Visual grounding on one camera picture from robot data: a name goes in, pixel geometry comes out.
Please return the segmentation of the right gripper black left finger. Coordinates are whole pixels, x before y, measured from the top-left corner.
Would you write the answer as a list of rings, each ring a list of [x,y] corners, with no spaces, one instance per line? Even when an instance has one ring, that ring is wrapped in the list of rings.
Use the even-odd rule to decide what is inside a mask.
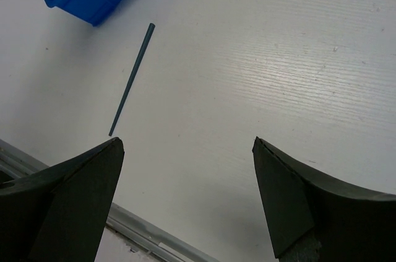
[[[94,261],[123,160],[113,138],[1,183],[1,261]]]

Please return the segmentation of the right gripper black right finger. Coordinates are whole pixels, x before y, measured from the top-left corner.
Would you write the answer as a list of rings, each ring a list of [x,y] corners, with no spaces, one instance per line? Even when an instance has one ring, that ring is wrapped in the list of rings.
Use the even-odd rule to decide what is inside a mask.
[[[252,153],[277,260],[395,260],[393,194],[339,180],[261,138]]]

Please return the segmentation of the dark green chopstick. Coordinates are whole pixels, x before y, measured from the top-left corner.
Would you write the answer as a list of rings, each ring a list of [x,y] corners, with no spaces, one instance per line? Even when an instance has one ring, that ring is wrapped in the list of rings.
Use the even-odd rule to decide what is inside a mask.
[[[151,39],[151,37],[153,35],[154,30],[155,30],[155,24],[154,23],[149,23],[148,29],[147,29],[146,34],[145,34],[145,37],[144,37],[143,42],[142,42],[142,44],[140,46],[139,52],[137,54],[135,63],[133,65],[133,68],[132,68],[132,71],[131,71],[131,74],[130,74],[130,76],[128,78],[126,87],[125,87],[123,95],[121,97],[118,109],[116,111],[116,114],[114,116],[113,122],[111,124],[111,128],[110,128],[110,131],[108,133],[109,136],[112,136],[113,133],[114,133],[114,130],[115,130],[116,125],[118,123],[119,117],[121,116],[121,112],[122,112],[122,110],[124,108],[124,104],[125,104],[125,102],[127,100],[127,97],[128,97],[129,92],[131,90],[131,87],[132,87],[132,84],[134,82],[134,79],[136,78],[137,72],[139,70],[139,67],[141,65],[141,62],[143,60],[144,54],[145,54],[145,52],[147,50],[147,47],[149,45],[149,42],[150,42],[150,39]]]

